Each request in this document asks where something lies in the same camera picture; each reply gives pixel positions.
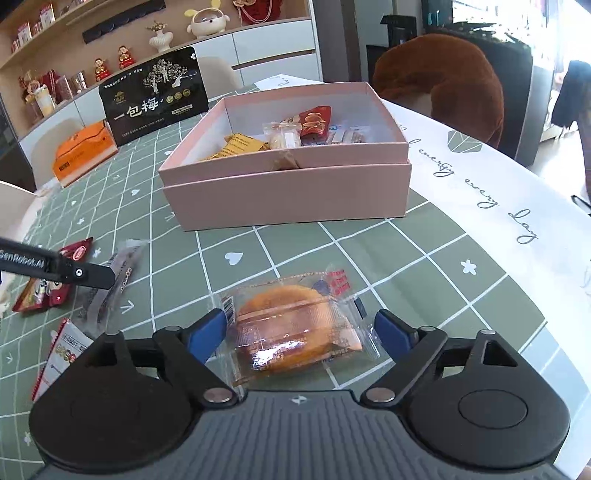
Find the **dark clear snack packet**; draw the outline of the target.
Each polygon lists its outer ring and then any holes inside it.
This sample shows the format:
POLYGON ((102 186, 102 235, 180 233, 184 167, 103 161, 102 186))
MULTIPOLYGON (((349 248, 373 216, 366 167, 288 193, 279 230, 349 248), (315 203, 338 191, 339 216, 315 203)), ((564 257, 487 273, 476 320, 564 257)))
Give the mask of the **dark clear snack packet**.
POLYGON ((147 244, 147 240, 137 239, 120 242, 106 264, 113 272, 113 284, 108 289, 92 288, 84 294, 82 308, 73 323, 88 337, 96 339, 118 331, 113 315, 147 244))

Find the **large red chicken snack pouch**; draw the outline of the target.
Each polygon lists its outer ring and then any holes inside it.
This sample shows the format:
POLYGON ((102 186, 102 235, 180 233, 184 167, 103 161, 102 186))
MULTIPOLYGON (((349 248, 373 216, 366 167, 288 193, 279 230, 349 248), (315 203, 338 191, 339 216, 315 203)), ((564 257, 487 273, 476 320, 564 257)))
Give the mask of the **large red chicken snack pouch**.
MULTIPOLYGON (((64 246, 58 251, 67 259, 83 261, 94 238, 64 246)), ((12 307, 13 312, 31 312, 57 307, 65 303, 71 286, 60 282, 31 278, 12 307)))

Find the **white red snack packet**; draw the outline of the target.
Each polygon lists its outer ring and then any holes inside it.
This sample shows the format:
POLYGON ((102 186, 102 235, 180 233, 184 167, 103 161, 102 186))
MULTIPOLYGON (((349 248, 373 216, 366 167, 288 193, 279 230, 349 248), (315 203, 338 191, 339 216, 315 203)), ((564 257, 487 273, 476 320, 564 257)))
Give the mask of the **white red snack packet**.
POLYGON ((93 340, 78 329, 70 319, 61 321, 53 337, 47 361, 32 391, 35 403, 59 376, 92 344, 93 340))

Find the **round cake clear packet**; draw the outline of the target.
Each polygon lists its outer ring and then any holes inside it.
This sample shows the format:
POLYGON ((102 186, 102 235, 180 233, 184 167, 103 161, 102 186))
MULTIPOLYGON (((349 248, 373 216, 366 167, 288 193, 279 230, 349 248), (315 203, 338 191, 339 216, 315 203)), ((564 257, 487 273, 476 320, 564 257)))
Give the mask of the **round cake clear packet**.
POLYGON ((239 389, 335 358, 381 356, 365 306, 342 269, 240 285, 218 305, 226 316, 223 372, 239 389))

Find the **yellow snack packet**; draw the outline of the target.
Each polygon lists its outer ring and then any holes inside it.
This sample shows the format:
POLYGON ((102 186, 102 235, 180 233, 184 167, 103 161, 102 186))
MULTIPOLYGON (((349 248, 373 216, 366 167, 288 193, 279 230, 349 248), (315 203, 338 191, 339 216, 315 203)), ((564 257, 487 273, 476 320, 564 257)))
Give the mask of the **yellow snack packet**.
POLYGON ((240 133, 228 135, 224 138, 225 145, 218 152, 204 157, 204 161, 232 157, 242 154, 269 151, 270 144, 240 133))

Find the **beige biscuit roll packet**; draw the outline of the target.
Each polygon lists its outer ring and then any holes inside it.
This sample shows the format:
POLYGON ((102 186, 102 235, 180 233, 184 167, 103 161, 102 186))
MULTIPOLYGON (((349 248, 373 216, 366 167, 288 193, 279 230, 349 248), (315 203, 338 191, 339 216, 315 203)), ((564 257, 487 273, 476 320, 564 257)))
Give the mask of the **beige biscuit roll packet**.
POLYGON ((301 147, 301 124, 291 121, 271 122, 263 125, 266 143, 271 150, 301 147))

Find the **small red snack packet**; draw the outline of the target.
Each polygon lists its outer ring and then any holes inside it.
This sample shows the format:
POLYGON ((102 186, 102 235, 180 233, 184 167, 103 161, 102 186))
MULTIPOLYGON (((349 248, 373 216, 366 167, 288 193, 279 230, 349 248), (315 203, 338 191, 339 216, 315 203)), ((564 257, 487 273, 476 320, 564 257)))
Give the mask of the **small red snack packet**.
POLYGON ((294 122, 300 126, 301 138, 315 136, 325 138, 331 126, 332 107, 317 106, 294 116, 294 122))

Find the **near white chair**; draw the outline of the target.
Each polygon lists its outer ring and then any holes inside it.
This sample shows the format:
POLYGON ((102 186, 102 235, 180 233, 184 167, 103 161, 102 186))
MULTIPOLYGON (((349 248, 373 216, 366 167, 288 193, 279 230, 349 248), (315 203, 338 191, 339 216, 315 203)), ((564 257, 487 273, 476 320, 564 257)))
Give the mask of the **near white chair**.
POLYGON ((22 241, 32 227, 42 199, 36 194, 2 181, 0 186, 0 235, 22 241))

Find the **beige dining chair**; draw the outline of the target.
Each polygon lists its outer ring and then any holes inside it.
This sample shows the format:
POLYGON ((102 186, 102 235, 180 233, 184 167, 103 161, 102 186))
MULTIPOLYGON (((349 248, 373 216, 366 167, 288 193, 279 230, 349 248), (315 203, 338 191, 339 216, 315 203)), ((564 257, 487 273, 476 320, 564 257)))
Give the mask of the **beige dining chair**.
POLYGON ((200 56, 198 67, 208 99, 235 92, 242 88, 239 74, 221 58, 200 56))
POLYGON ((66 119, 44 133, 34 146, 31 165, 37 190, 54 179, 52 170, 58 147, 83 128, 80 120, 66 119))

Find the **green checkered tablecloth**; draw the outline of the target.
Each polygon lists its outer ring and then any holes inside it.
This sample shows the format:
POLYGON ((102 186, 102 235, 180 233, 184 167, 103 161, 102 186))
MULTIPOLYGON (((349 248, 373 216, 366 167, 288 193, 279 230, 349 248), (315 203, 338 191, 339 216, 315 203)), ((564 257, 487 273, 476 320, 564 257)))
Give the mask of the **green checkered tablecloth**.
POLYGON ((186 232, 158 170, 191 121, 131 142, 74 185, 40 197, 17 231, 57 250, 90 239, 104 264, 143 244, 111 321, 128 338, 187 326, 228 293, 270 282, 341 296, 369 327, 387 309, 453 337, 501 334, 564 400, 571 417, 557 466, 590 457, 590 218, 536 175, 465 134, 391 107, 412 165, 401 218, 186 232))

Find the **black plum gift box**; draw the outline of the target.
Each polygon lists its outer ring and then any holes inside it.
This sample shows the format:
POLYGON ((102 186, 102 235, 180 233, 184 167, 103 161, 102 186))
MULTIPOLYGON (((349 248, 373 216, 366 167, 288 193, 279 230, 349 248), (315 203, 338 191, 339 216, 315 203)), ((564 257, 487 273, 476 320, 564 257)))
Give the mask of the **black plum gift box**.
POLYGON ((99 95, 119 147, 208 111, 197 54, 191 47, 129 67, 102 83, 99 95))

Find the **red doll figurine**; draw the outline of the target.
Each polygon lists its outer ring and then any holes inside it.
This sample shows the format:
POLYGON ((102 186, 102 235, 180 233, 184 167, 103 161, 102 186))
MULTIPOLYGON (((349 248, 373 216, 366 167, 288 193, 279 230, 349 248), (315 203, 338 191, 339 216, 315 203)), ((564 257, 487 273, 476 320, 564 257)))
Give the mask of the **red doll figurine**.
POLYGON ((101 82, 111 75, 105 61, 101 58, 97 58, 94 61, 94 76, 96 82, 101 82))
POLYGON ((135 63, 134 58, 132 57, 129 49, 124 46, 121 45, 118 48, 118 65, 119 65, 119 69, 123 70, 131 65, 133 65, 135 63))

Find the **brown plush chair cover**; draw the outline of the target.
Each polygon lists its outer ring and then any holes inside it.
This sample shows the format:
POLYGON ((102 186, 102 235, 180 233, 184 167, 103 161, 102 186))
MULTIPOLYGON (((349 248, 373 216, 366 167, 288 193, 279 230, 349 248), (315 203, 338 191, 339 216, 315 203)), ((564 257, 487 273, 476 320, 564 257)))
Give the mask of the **brown plush chair cover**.
POLYGON ((431 33, 389 49, 373 75, 377 94, 494 148, 504 128, 501 82, 483 51, 431 33))

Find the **black low cabinet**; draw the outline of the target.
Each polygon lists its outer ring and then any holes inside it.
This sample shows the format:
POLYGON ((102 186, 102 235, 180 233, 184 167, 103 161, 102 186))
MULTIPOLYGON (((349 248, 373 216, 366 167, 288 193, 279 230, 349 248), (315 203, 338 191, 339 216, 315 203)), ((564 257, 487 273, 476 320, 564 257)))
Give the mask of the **black low cabinet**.
POLYGON ((429 26, 387 15, 370 83, 383 99, 470 135, 531 166, 542 139, 553 72, 532 49, 491 23, 429 26))

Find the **white sideboard cabinet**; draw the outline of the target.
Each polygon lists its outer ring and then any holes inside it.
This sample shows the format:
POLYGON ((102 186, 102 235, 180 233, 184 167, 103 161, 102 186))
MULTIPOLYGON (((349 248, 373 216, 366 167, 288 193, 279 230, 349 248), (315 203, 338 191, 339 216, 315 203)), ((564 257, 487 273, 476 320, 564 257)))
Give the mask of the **white sideboard cabinet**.
POLYGON ((1 21, 1 98, 25 155, 38 141, 67 119, 82 124, 104 116, 96 93, 94 62, 102 59, 110 74, 119 73, 118 49, 125 46, 137 63, 156 57, 149 41, 154 23, 165 24, 171 48, 191 46, 200 56, 224 59, 238 74, 238 82, 251 84, 276 74, 308 80, 322 79, 317 27, 311 2, 284 1, 276 21, 245 25, 235 6, 221 2, 228 15, 225 30, 202 39, 188 32, 188 9, 201 10, 207 1, 167 1, 163 9, 114 28, 85 42, 85 31, 135 7, 133 1, 23 1, 1 21), (22 98, 22 80, 49 71, 73 78, 82 73, 87 89, 56 109, 49 117, 32 121, 22 98))

